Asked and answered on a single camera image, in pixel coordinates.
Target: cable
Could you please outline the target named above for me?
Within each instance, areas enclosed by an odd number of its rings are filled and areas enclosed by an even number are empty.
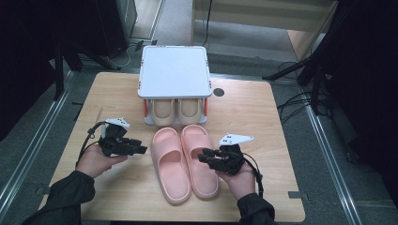
[[[299,96],[301,96],[301,95],[306,95],[306,94],[309,94],[309,93],[311,93],[311,92],[303,92],[303,93],[297,94],[297,95],[291,97],[290,99],[288,99],[284,104],[278,106],[277,109],[281,108],[281,111],[279,112],[279,118],[282,120],[283,109],[284,109],[284,107],[285,107],[286,105],[288,105],[288,103],[289,103],[290,101],[292,101],[294,98],[297,98],[297,97],[299,97]]]
[[[135,47],[135,45],[131,45],[131,46],[129,46],[129,47],[126,49],[126,55],[127,55],[127,57],[129,58],[129,61],[128,61],[127,64],[125,64],[125,65],[118,65],[118,64],[112,62],[111,59],[109,59],[108,56],[106,56],[106,59],[108,59],[108,61],[109,61],[111,64],[113,64],[113,65],[115,65],[115,66],[117,66],[117,67],[119,67],[119,68],[123,68],[123,67],[127,66],[127,65],[130,63],[130,61],[131,61],[131,58],[130,58],[130,55],[129,55],[129,49],[131,49],[132,47]]]
[[[102,126],[102,125],[105,125],[105,122],[103,122],[103,121],[102,121],[102,122],[98,122],[95,126],[93,126],[92,128],[90,128],[90,129],[87,131],[88,135],[87,135],[87,137],[86,137],[85,140],[84,140],[84,143],[83,143],[82,148],[80,149],[80,154],[79,154],[79,157],[78,157],[78,159],[77,159],[76,166],[77,166],[77,164],[79,163],[80,158],[82,158],[82,156],[83,156],[85,150],[86,150],[90,145],[92,145],[92,144],[94,144],[94,143],[97,143],[97,142],[93,142],[93,143],[89,144],[87,147],[85,147],[85,146],[87,145],[87,142],[88,142],[89,139],[95,138],[94,133],[96,132],[96,129],[99,128],[99,127]]]
[[[210,12],[211,12],[212,3],[213,3],[213,0],[210,0],[210,6],[208,7],[208,14],[207,14],[206,39],[205,39],[205,42],[203,42],[202,46],[205,46],[207,39],[208,39],[208,21],[210,20]]]
[[[258,169],[257,162],[256,162],[256,161],[254,160],[254,158],[251,157],[249,154],[246,154],[246,153],[242,153],[242,154],[245,155],[245,156],[248,156],[248,157],[251,158],[252,161],[254,162],[255,168],[254,168],[254,166],[252,165],[252,163],[251,163],[248,159],[243,158],[243,159],[245,160],[245,162],[246,162],[246,163],[252,168],[252,170],[253,170],[254,177],[255,177],[255,181],[257,182],[257,186],[258,186],[258,195],[259,195],[261,198],[264,198],[264,197],[263,197],[263,194],[264,194],[264,187],[263,187],[263,183],[261,182],[261,180],[263,179],[263,175],[260,173],[260,169]]]
[[[201,6],[201,9],[202,9],[202,18],[205,18],[205,11],[203,10],[203,8],[205,7],[204,6],[204,2],[205,1],[201,1],[202,2],[202,6]],[[206,30],[206,26],[205,26],[205,20],[204,19],[202,19],[202,28],[203,28],[203,31],[204,32],[206,32],[207,30]],[[206,47],[207,49],[210,49],[210,44],[208,43],[207,44],[207,47]]]
[[[307,102],[311,102],[311,99],[310,99],[310,98],[305,98],[305,99],[294,100],[294,101],[291,101],[291,102],[289,102],[289,103],[285,103],[285,104],[281,107],[281,111],[280,111],[280,114],[279,114],[280,120],[281,120],[281,121],[283,120],[283,119],[282,119],[282,114],[283,114],[283,109],[284,109],[284,107],[289,106],[289,105],[294,105],[294,104],[307,103]]]
[[[288,106],[288,105],[298,104],[298,103],[301,103],[301,102],[307,102],[307,101],[310,101],[310,100],[311,99],[309,97],[308,98],[304,98],[304,99],[299,99],[299,100],[292,100],[292,101],[285,102],[284,104],[278,106],[277,109],[281,109],[281,108],[283,108],[285,106]]]
[[[288,116],[286,116],[285,118],[282,119],[282,124],[284,124],[287,120],[289,120],[290,118],[292,118],[294,115],[296,115],[297,113],[300,113],[302,110],[304,110],[305,107],[310,106],[311,104],[305,104],[304,106],[301,106],[300,108],[298,108],[297,110],[293,111],[291,114],[289,114]]]

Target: white plastic box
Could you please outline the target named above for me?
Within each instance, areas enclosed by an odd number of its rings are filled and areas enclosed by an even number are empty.
[[[207,98],[211,80],[206,49],[200,46],[145,46],[141,61],[138,96],[144,100],[145,122],[151,118],[152,100],[199,98],[202,114],[199,124],[207,120]]]

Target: black sleeve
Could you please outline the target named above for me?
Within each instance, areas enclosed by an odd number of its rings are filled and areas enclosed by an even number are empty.
[[[85,173],[74,171],[53,184],[46,204],[22,225],[82,224],[80,205],[90,202],[94,195],[94,179]]]
[[[248,194],[237,201],[241,225],[277,224],[274,221],[275,209],[256,193]]]

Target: pink slide sandal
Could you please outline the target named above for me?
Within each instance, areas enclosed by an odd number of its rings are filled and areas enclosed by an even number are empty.
[[[182,148],[190,170],[193,192],[200,198],[208,199],[217,195],[219,176],[208,165],[199,161],[198,154],[203,148],[212,149],[210,137],[203,127],[189,125],[181,131]]]
[[[158,130],[153,137],[151,154],[167,202],[186,201],[191,196],[191,184],[176,131],[170,127]]]

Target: slide sandal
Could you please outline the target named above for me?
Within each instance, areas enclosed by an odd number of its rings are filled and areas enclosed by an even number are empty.
[[[217,195],[219,176],[208,165],[200,162],[198,154],[203,148],[213,149],[206,130],[198,125],[189,125],[181,131],[181,142],[190,171],[193,192],[200,198],[208,199]]]
[[[201,113],[199,98],[182,98],[178,100],[178,121],[182,125],[199,123]]]
[[[176,131],[170,127],[158,130],[153,137],[151,154],[167,202],[177,204],[186,201],[191,196],[191,183]]]
[[[176,118],[175,101],[173,99],[152,100],[151,116],[156,126],[172,125]]]

